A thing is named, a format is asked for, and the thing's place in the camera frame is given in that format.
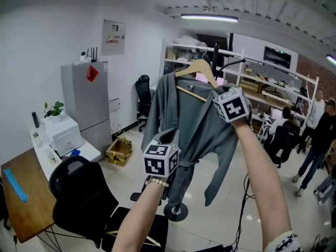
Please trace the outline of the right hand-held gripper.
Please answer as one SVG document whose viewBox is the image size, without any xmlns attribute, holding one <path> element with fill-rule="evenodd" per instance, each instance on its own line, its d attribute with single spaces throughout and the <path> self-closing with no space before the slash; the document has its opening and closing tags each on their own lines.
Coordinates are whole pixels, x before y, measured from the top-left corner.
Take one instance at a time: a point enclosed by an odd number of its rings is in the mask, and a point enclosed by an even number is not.
<svg viewBox="0 0 336 252">
<path fill-rule="evenodd" d="M 251 103 L 241 87 L 219 86 L 213 89 L 213 103 L 219 116 L 226 122 L 238 119 L 251 120 Z"/>
</svg>

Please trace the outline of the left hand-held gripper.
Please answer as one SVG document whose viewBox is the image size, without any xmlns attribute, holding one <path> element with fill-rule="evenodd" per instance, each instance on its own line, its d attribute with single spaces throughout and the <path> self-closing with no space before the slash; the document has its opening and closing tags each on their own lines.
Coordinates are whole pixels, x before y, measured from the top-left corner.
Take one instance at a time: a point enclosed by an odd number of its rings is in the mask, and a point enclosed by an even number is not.
<svg viewBox="0 0 336 252">
<path fill-rule="evenodd" d="M 142 153 L 144 171 L 148 175 L 169 177 L 179 164 L 179 129 L 157 133 Z"/>
</svg>

